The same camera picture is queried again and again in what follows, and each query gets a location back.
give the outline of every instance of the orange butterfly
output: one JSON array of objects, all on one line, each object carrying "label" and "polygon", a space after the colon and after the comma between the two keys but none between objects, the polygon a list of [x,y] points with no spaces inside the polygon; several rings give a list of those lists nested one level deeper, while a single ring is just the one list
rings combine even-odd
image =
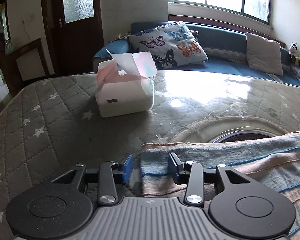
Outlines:
[{"label": "orange butterfly", "polygon": [[195,41],[193,41],[190,44],[190,46],[189,45],[186,45],[186,46],[176,45],[176,46],[177,46],[178,49],[180,49],[182,51],[182,54],[185,55],[186,57],[191,57],[192,54],[195,55],[195,53],[201,54],[199,44]]}]

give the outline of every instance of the striped blanket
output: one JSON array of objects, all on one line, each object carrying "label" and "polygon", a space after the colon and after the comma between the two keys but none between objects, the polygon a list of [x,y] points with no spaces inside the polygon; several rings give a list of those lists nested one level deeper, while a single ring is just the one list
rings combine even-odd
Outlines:
[{"label": "striped blanket", "polygon": [[[143,196],[183,198],[186,185],[175,185],[168,174],[168,153],[181,161],[195,161],[205,168],[219,163],[233,166],[260,183],[284,194],[295,205],[297,218],[289,237],[300,240],[300,131],[279,137],[220,144],[145,144],[140,168]],[[214,197],[213,185],[205,185],[205,199]]]}]

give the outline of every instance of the electrical wire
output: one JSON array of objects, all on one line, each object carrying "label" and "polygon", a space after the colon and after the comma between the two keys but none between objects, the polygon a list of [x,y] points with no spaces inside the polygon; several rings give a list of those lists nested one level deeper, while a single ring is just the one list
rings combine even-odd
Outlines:
[{"label": "electrical wire", "polygon": [[22,21],[22,25],[23,25],[23,30],[24,30],[25,33],[28,35],[28,38],[29,38],[28,41],[30,41],[30,35],[29,35],[29,33],[27,33],[27,31],[26,31],[25,21]]}]

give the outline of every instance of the window sill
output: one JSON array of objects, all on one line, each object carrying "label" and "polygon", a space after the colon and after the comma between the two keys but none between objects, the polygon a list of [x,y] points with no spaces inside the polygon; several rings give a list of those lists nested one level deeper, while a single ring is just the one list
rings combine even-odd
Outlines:
[{"label": "window sill", "polygon": [[203,5],[187,3],[168,3],[169,15],[184,15],[192,17],[207,18],[242,26],[248,29],[271,36],[273,27],[244,15],[236,14],[226,10],[212,8]]}]

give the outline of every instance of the blue sofa cover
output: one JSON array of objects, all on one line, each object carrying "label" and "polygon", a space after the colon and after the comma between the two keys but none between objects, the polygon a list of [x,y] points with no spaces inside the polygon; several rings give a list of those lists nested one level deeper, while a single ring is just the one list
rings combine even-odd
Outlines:
[{"label": "blue sofa cover", "polygon": [[[171,22],[132,23],[131,34],[169,23]],[[246,62],[247,40],[244,33],[209,25],[190,23],[186,23],[186,25],[190,30],[198,31],[198,42],[205,50],[209,60],[206,62],[206,65],[185,65],[170,68],[170,70],[193,70],[234,74],[275,80],[300,86],[300,69],[291,65],[290,55],[285,48],[280,47],[283,76],[269,75],[249,68],[248,63]],[[95,55],[95,58],[109,57],[110,55],[106,52],[106,49],[111,53],[132,52],[128,41],[121,39],[110,42]],[[229,54],[234,54],[234,57],[239,57],[241,60],[235,61],[229,57]]]}]

